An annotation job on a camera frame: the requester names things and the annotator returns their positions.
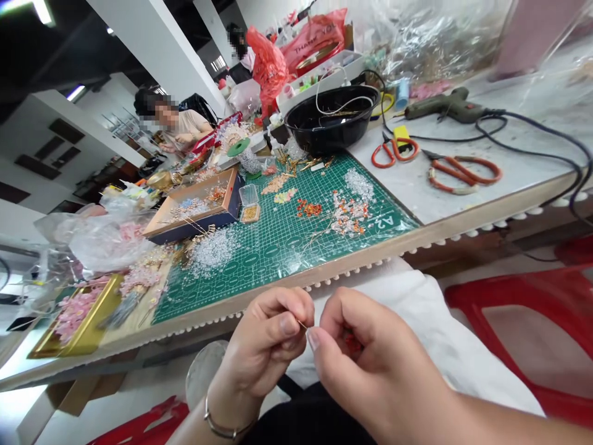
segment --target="workbench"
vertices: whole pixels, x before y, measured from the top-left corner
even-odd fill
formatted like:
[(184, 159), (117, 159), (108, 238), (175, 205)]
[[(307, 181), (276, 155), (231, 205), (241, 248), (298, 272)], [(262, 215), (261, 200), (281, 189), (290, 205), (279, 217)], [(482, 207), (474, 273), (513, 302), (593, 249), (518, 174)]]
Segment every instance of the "workbench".
[[(487, 81), (488, 73), (481, 73), (463, 84), (470, 91), (468, 100), (488, 108), (505, 108), (531, 117), (592, 147), (593, 81), (575, 83), (573, 77), (577, 67), (575, 60), (588, 55), (592, 43), (593, 40), (589, 39), (560, 48), (534, 75), (490, 83)], [(390, 119), (389, 127), (392, 129), (405, 124), (411, 135), (439, 138), (479, 135), (472, 125), (461, 125), (453, 119), (445, 119), (441, 123), (437, 123), (436, 116), (401, 123), (399, 120), (401, 118)], [(536, 216), (544, 212), (540, 205), (567, 189), (574, 180), (574, 172), (562, 162), (518, 155), (485, 139), (456, 144), (420, 140), (421, 149), (442, 155), (478, 156), (494, 162), (503, 171), (500, 182), (481, 187), (478, 193), (450, 195), (429, 185), (429, 160), (422, 154), (410, 163), (397, 163), (388, 169), (374, 167), (371, 155), (383, 141), (381, 133), (382, 122), (372, 122), (364, 137), (350, 148), (350, 153), (414, 216), (419, 223), (418, 228), (157, 324), (151, 324), (153, 314), (143, 320), (147, 314), (147, 295), (127, 322), (117, 331), (108, 332), (100, 348), (91, 355), (27, 360), (28, 352), (46, 326), (41, 324), (30, 328), (22, 343), (15, 345), (14, 355), (0, 369), (0, 391), (40, 381), (47, 383), (52, 381), (53, 376), (56, 379), (64, 379), (64, 375), (72, 377), (76, 370), (88, 371), (105, 358), (167, 337), (180, 336), (183, 344), (195, 344), (223, 335), (233, 329), (249, 302), (269, 286), (320, 287), (338, 280), (342, 275), (363, 274), (365, 268), (395, 256), (405, 254), (409, 257), (431, 247), (437, 253), (440, 246), (462, 238), (477, 237), (494, 227), (506, 227), (509, 221), (536, 220)], [(495, 136), (526, 150), (561, 153), (581, 167), (586, 163), (585, 156), (568, 142), (514, 119), (510, 119), (507, 128)], [(443, 183), (447, 183), (447, 178), (439, 176)], [(458, 186), (453, 182), (448, 185)], [(586, 190), (590, 187), (593, 187), (593, 182), (586, 184), (577, 201), (587, 198)], [(552, 203), (552, 206), (559, 207), (567, 205), (568, 201), (562, 198)]]

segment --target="orange scissors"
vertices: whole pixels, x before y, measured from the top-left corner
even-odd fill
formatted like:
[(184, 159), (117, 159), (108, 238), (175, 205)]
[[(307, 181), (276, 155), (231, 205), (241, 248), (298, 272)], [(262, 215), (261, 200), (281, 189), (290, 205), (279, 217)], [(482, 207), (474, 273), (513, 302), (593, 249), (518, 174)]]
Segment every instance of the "orange scissors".
[[(437, 189), (444, 190), (445, 192), (452, 193), (454, 195), (469, 195), (470, 193), (475, 193), (478, 190), (478, 184), (494, 184), (495, 182), (498, 182), (500, 178), (502, 178), (502, 170), (498, 168), (498, 166), (495, 163), (487, 161), (486, 159), (475, 158), (473, 156), (443, 156), (427, 150), (423, 150), (423, 153), (432, 161), (431, 168), (428, 170), (428, 180), (431, 182), (432, 186)], [(441, 164), (439, 162), (440, 159), (447, 161), (455, 169)], [(471, 172), (470, 170), (462, 166), (459, 161), (480, 164), (484, 167), (488, 167), (490, 170), (492, 170), (494, 177), (484, 178), (478, 176), (474, 172)], [(446, 185), (441, 184), (436, 179), (436, 170), (440, 170), (453, 177), (456, 177), (457, 179), (462, 180), (466, 184), (469, 184), (469, 187), (459, 187), (455, 189), (453, 187), (448, 187)]]
[[(418, 153), (420, 152), (420, 147), (418, 146), (418, 143), (412, 139), (397, 138), (397, 140), (395, 140), (395, 139), (390, 138), (389, 136), (386, 136), (386, 134), (384, 132), (383, 140), (384, 140), (384, 143), (379, 145), (375, 149), (375, 152), (371, 156), (372, 164), (378, 168), (389, 168), (389, 167), (395, 165), (396, 159), (399, 162), (409, 162), (412, 159), (414, 159), (415, 157), (417, 157)], [(405, 142), (406, 145), (398, 146), (397, 145), (398, 142)], [(391, 146), (393, 148), (393, 154), (391, 153), (391, 151), (389, 150), (389, 146), (387, 145), (389, 143), (391, 143)], [(409, 156), (402, 156), (402, 151), (407, 150), (407, 148), (409, 148), (409, 147), (412, 147), (412, 149), (413, 149), (412, 154)], [(375, 160), (375, 157), (381, 151), (381, 148), (383, 150), (385, 150), (385, 152), (387, 153), (387, 156), (389, 156), (389, 158), (391, 159), (391, 161), (388, 164), (380, 164)]]

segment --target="black hair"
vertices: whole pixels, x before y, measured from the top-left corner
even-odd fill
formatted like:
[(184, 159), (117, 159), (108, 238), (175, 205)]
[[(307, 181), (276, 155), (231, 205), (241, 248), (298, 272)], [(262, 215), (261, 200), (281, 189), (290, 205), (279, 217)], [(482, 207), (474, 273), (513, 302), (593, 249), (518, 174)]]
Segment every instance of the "black hair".
[(247, 54), (247, 44), (245, 43), (245, 32), (233, 22), (227, 25), (227, 33), (229, 33), (229, 43), (235, 48), (239, 60), (243, 59)]
[(143, 117), (153, 117), (154, 109), (158, 102), (166, 102), (171, 106), (173, 102), (169, 96), (164, 96), (160, 93), (154, 93), (147, 88), (141, 88), (134, 97), (134, 108), (136, 114)]

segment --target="gold tray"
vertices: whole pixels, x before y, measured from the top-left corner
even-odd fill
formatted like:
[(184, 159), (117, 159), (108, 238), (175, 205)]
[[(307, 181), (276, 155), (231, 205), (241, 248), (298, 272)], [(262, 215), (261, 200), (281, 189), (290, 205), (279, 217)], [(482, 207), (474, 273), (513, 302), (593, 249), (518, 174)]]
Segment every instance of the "gold tray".
[[(49, 325), (48, 330), (27, 355), (27, 358), (70, 357), (92, 354), (96, 351), (105, 334), (105, 331), (98, 329), (97, 325), (121, 303), (122, 297), (119, 294), (119, 286), (123, 280), (122, 275), (113, 274), (111, 276), (88, 315), (72, 336), (72, 340), (66, 345), (61, 344), (60, 337), (54, 332), (57, 323), (56, 317), (56, 320)], [(89, 290), (88, 287), (81, 287), (72, 294), (71, 298), (79, 292), (86, 293)]]

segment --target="hand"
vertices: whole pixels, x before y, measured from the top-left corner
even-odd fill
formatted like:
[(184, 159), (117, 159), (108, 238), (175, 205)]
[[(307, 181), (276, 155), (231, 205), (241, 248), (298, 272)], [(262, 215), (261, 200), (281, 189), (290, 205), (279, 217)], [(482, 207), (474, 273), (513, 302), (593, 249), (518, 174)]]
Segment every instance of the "hand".
[(168, 143), (160, 143), (159, 148), (165, 153), (175, 153), (175, 147)]
[(255, 298), (229, 342), (209, 389), (212, 418), (241, 428), (257, 418), (264, 397), (305, 351), (305, 326), (314, 323), (313, 300), (303, 289), (275, 287)]
[[(362, 350), (348, 348), (345, 324)], [(455, 412), (455, 393), (414, 332), (366, 295), (338, 288), (308, 338), (321, 383), (378, 443), (417, 443), (434, 425), (435, 410)]]
[(193, 134), (191, 134), (191, 133), (183, 133), (183, 134), (175, 136), (175, 141), (179, 142), (179, 143), (183, 143), (183, 144), (193, 142), (194, 139), (195, 138), (193, 137)]

